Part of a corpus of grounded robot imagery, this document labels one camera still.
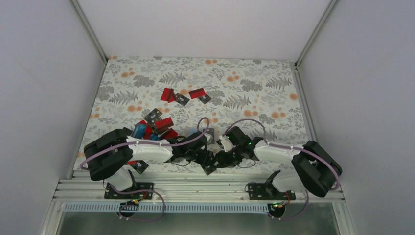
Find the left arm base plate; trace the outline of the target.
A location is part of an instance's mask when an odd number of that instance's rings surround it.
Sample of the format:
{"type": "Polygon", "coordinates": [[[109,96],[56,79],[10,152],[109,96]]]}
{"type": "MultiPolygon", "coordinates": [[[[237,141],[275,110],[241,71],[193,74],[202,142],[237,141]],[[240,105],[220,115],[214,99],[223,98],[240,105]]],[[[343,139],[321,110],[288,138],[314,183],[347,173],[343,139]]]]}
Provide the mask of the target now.
{"type": "Polygon", "coordinates": [[[104,194],[105,199],[113,199],[113,200],[136,200],[136,199],[152,199],[153,193],[152,192],[140,192],[140,193],[131,193],[137,190],[144,190],[144,189],[153,189],[154,183],[150,182],[136,182],[136,185],[132,188],[126,189],[123,191],[126,194],[117,193],[109,183],[106,184],[106,191],[104,194]]]}

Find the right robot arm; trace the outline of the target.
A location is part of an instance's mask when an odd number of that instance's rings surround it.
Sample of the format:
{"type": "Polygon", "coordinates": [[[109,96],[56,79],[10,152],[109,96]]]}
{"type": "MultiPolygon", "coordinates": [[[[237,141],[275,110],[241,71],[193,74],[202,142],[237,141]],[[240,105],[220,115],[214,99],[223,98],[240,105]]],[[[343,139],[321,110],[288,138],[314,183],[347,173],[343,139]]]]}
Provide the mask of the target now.
{"type": "Polygon", "coordinates": [[[250,138],[234,126],[220,136],[217,143],[222,147],[216,154],[220,168],[233,167],[243,159],[275,162],[287,167],[275,170],[263,183],[249,183],[252,200],[278,199],[289,192],[303,190],[323,198],[340,186],[342,168],[315,141],[304,145],[280,144],[263,137],[250,138]]]}

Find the black card bottom pair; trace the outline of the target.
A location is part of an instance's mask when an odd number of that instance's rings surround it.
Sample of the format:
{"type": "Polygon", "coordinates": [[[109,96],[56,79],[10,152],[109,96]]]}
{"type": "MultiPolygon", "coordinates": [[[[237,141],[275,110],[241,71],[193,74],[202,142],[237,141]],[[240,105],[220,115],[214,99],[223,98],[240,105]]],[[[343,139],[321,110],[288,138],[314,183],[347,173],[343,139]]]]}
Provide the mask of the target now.
{"type": "Polygon", "coordinates": [[[214,128],[206,128],[205,137],[207,139],[207,144],[211,145],[215,142],[215,130],[214,128]]]}

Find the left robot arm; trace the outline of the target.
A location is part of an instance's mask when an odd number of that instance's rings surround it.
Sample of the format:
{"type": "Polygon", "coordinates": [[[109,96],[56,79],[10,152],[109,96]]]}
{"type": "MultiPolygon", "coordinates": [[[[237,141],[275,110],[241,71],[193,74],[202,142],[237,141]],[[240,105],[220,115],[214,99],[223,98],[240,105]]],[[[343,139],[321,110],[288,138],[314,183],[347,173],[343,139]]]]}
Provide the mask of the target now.
{"type": "Polygon", "coordinates": [[[136,193],[136,182],[125,166],[129,162],[146,165],[179,163],[183,160],[199,164],[206,175],[216,170],[212,151],[207,149],[211,136],[206,132],[195,132],[185,138],[160,140],[138,139],[126,128],[111,131],[84,147],[85,160],[80,164],[93,181],[106,180],[123,198],[136,193]]]}

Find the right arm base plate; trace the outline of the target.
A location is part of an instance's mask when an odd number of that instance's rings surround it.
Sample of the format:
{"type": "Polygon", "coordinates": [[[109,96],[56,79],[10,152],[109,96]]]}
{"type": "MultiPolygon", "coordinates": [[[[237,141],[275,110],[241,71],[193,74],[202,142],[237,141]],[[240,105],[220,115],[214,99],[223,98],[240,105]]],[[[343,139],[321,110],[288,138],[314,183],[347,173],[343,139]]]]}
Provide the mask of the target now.
{"type": "Polygon", "coordinates": [[[296,195],[291,191],[280,192],[272,185],[265,183],[249,182],[245,186],[245,192],[248,194],[250,200],[270,201],[270,200],[295,200],[296,195]]]}

